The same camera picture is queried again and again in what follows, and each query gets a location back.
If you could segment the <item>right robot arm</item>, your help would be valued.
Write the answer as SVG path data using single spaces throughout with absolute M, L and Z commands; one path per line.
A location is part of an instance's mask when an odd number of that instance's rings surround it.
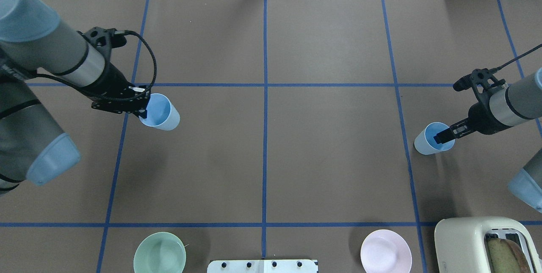
M 541 70 L 511 85 L 496 79 L 497 71 L 476 69 L 453 84 L 457 92 L 472 89 L 477 102 L 470 107 L 466 119 L 432 134 L 430 142 L 441 146 L 473 132 L 492 135 L 541 117 Z M 514 196 L 538 212 L 542 209 L 541 172 L 542 154 L 537 152 L 508 184 Z

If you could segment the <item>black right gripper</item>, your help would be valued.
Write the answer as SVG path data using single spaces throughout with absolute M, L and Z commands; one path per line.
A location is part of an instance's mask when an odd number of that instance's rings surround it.
M 495 134 L 500 132 L 500 122 L 484 106 L 472 106 L 466 119 L 450 126 L 450 130 L 437 133 L 434 140 L 437 144 L 445 144 L 452 140 L 452 133 L 455 138 L 462 138 L 473 132 L 484 135 Z

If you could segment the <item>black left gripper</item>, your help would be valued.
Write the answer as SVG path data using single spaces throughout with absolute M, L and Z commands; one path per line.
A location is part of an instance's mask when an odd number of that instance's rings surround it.
M 134 85 L 112 63 L 108 63 L 97 80 L 87 86 L 87 92 L 101 97 L 89 97 L 93 109 L 112 113 L 133 113 L 147 119 L 149 85 Z

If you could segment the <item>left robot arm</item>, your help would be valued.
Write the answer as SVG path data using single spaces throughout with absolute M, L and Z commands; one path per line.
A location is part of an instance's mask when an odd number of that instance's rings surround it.
M 44 185 L 76 165 L 75 143 L 29 88 L 46 78 L 73 88 L 95 110 L 146 119 L 151 88 L 134 85 L 111 62 L 131 30 L 94 27 L 74 30 L 41 0 L 0 0 L 1 28 L 1 194 L 23 181 Z

